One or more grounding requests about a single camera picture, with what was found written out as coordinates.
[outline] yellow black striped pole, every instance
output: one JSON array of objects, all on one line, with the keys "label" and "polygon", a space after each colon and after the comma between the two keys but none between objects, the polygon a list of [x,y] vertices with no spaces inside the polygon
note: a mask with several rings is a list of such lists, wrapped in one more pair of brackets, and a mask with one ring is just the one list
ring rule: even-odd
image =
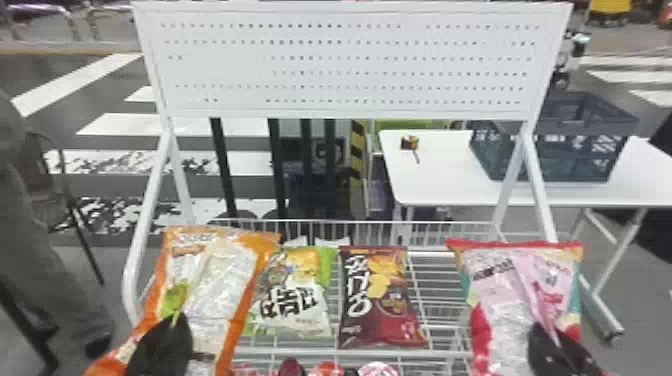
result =
[{"label": "yellow black striped pole", "polygon": [[350,134],[350,189],[361,188],[366,153],[366,120],[353,120]]}]

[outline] chair leg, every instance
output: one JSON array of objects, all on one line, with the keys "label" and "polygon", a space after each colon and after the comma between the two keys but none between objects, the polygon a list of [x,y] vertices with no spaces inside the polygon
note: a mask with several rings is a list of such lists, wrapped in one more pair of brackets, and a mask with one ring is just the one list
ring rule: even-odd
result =
[{"label": "chair leg", "polygon": [[84,214],[84,212],[82,212],[82,208],[80,208],[76,202],[71,202],[68,204],[68,206],[75,209],[75,213],[77,213],[77,215],[79,216],[79,220],[84,224],[84,227],[86,227],[86,229],[89,230],[90,233],[95,234],[96,230],[94,230],[93,226],[91,226],[89,216]]},{"label": "chair leg", "polygon": [[86,258],[89,259],[89,264],[91,264],[91,268],[93,269],[93,272],[96,274],[98,283],[100,283],[100,285],[103,286],[105,285],[105,279],[103,278],[103,273],[101,273],[100,268],[98,267],[98,263],[96,262],[96,259],[93,257],[93,253],[91,253],[89,242],[86,241],[84,233],[82,232],[82,229],[79,227],[79,222],[77,221],[77,217],[75,216],[75,210],[72,207],[69,207],[68,210],[70,211],[70,219],[73,222],[72,225],[75,227],[75,232],[77,233],[79,242],[82,244],[82,248],[84,249],[84,254],[86,255]]}]

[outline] metal chair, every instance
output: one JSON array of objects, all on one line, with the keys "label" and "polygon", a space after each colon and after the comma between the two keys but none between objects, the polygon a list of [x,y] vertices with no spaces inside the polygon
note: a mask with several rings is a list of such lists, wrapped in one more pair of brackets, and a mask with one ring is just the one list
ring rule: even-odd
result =
[{"label": "metal chair", "polygon": [[[49,146],[47,150],[57,151],[60,175],[50,173],[44,159],[45,149],[43,149],[43,145]],[[31,197],[35,217],[46,224],[49,233],[58,232],[68,227],[74,228],[98,282],[104,285],[103,274],[93,257],[93,253],[91,253],[89,243],[80,226],[83,224],[91,233],[95,231],[91,227],[88,217],[82,213],[77,200],[70,194],[63,150],[59,149],[43,133],[28,130],[26,141],[14,165],[21,174]]]}]

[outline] crate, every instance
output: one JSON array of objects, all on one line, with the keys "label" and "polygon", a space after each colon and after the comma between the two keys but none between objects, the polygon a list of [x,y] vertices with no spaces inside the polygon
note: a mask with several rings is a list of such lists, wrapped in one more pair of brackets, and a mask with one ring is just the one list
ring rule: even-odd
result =
[{"label": "crate", "polygon": [[[545,181],[606,182],[638,119],[586,92],[549,94],[535,130]],[[520,123],[472,121],[470,146],[493,180],[503,180]],[[527,180],[525,169],[519,180]]]}]

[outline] white stripe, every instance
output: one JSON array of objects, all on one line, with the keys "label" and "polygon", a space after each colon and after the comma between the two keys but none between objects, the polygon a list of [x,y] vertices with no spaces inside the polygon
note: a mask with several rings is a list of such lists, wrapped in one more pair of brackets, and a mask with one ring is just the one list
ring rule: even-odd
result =
[{"label": "white stripe", "polygon": [[23,116],[29,116],[84,86],[107,76],[140,57],[140,54],[114,54],[47,82],[12,99]]},{"label": "white stripe", "polygon": [[[210,122],[205,118],[174,118],[178,136],[210,137]],[[229,137],[268,137],[263,118],[222,119],[224,135]],[[79,136],[158,136],[161,124],[157,114],[105,113],[77,132]]]},{"label": "white stripe", "polygon": [[[155,151],[153,150],[64,150],[65,171],[68,174],[149,174]],[[214,151],[182,151],[183,164],[188,171],[202,175],[219,175]],[[45,153],[49,170],[61,172],[55,150]],[[271,153],[266,151],[230,151],[231,176],[273,176],[270,167]]]},{"label": "white stripe", "polygon": [[657,83],[669,84],[672,83],[672,72],[653,72],[653,71],[588,71],[591,74],[603,81],[611,83]]},{"label": "white stripe", "polygon": [[630,92],[658,107],[672,107],[672,90],[630,90]]},{"label": "white stripe", "polygon": [[127,102],[154,102],[154,88],[143,86],[126,98]]},{"label": "white stripe", "polygon": [[[91,199],[90,197],[84,197],[84,200]],[[275,200],[274,199],[236,199],[236,208],[239,211],[246,210],[254,213],[258,218],[262,218],[268,212],[275,210]],[[209,221],[214,220],[218,215],[226,213],[227,205],[226,200],[220,198],[197,198],[192,201],[194,215],[196,216],[196,223],[208,223]],[[105,210],[102,207],[102,202],[94,198],[94,201],[86,204],[82,207],[82,210],[86,213],[89,213],[89,216],[92,220],[96,220],[99,216],[99,210]],[[179,203],[161,203],[169,204],[175,208],[176,211],[179,211]],[[106,234],[106,233],[115,233],[125,232],[131,229],[132,223],[137,223],[140,215],[140,204],[126,205],[123,204],[123,201],[118,205],[114,205],[114,221],[112,223],[103,224],[97,233]],[[181,215],[169,214],[169,213],[160,213],[158,217],[154,220],[154,224],[158,226],[169,226],[169,225],[184,225],[184,218]],[[157,228],[153,231],[154,234],[161,233],[161,229]]]},{"label": "white stripe", "polygon": [[672,58],[660,56],[583,56],[579,61],[594,66],[672,66]]}]

